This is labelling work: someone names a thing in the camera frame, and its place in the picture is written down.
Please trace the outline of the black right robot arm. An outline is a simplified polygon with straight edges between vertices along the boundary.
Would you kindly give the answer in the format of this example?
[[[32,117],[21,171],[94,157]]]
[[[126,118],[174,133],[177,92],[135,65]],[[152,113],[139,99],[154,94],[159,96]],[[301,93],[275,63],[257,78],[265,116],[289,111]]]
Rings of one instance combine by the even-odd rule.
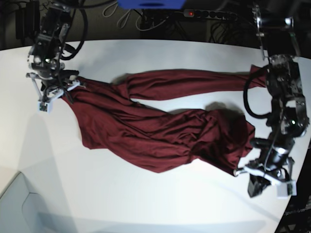
[[[77,70],[65,70],[61,61],[71,60],[85,42],[88,19],[83,0],[56,0],[43,16],[35,43],[28,53],[28,66],[32,70],[26,76],[31,78],[41,99],[50,92],[68,92],[71,76],[78,76]],[[77,48],[66,43],[73,23],[75,11],[79,10],[84,21],[82,38]]]

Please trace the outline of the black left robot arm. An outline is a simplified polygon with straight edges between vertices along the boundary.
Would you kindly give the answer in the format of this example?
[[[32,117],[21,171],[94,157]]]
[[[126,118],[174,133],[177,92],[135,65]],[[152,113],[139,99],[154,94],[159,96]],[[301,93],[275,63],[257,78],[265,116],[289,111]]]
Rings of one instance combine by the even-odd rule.
[[[296,0],[266,3],[257,0],[252,8],[262,57],[268,63],[249,76],[243,90],[243,103],[250,116],[265,119],[271,128],[268,138],[250,141],[260,150],[259,157],[236,170],[250,175],[248,195],[252,198],[270,185],[276,186],[279,198],[296,195],[296,182],[292,179],[294,160],[290,152],[295,139],[306,133],[310,123],[297,62],[300,49],[294,21],[300,4]],[[263,115],[254,113],[248,102],[250,84],[260,76],[265,78],[272,97],[272,110]]]

